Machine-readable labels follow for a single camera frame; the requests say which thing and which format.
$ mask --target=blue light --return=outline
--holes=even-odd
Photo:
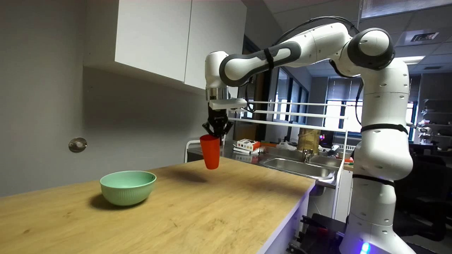
[[[360,254],[368,254],[370,253],[370,244],[363,243]]]

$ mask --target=cable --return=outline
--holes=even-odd
[[[248,85],[253,85],[254,82],[255,82],[255,76],[251,76],[251,79],[247,83],[244,83],[245,110],[251,111],[253,114],[254,114],[254,109],[251,107],[250,100],[248,100]]]
[[[356,121],[357,121],[360,126],[363,126],[363,124],[361,124],[361,121],[360,121],[358,117],[357,117],[357,102],[358,102],[358,97],[360,97],[360,95],[361,95],[361,90],[363,90],[363,83],[358,85],[358,89],[357,89],[357,93],[356,93],[356,99],[354,99],[354,119],[356,119]]]
[[[284,32],[284,34],[282,34],[275,42],[272,42],[271,45],[274,47],[274,45],[277,45],[277,44],[279,44],[281,41],[284,41],[286,37],[289,37],[289,34],[292,34],[292,32],[296,31],[298,28],[305,27],[305,25],[308,25],[308,24],[310,24],[310,23],[322,21],[322,20],[339,21],[339,23],[347,25],[349,30],[351,30],[354,34],[358,32],[358,30],[354,27],[354,24],[353,24],[351,21],[349,21],[347,18],[344,18],[344,17],[340,17],[340,15],[319,15],[319,17],[310,18],[310,20],[308,20],[308,21],[305,21],[305,23],[301,23],[301,24],[295,25],[293,28],[288,30],[286,32]]]

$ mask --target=wooden countertop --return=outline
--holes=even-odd
[[[0,198],[0,253],[257,253],[313,186],[227,158],[152,172],[151,196],[127,209],[97,182]]]

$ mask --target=ceiling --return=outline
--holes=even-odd
[[[388,31],[395,45],[395,56],[425,55],[418,65],[408,66],[411,75],[452,73],[452,4],[360,18],[360,0],[264,0],[264,3],[282,31],[312,17],[341,15],[358,30],[378,27]],[[419,32],[439,34],[432,41],[411,42],[412,35]],[[336,76],[327,62],[308,66],[308,71],[312,76]]]

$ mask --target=red cup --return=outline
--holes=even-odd
[[[220,162],[220,138],[200,135],[200,150],[207,169],[216,169]]]

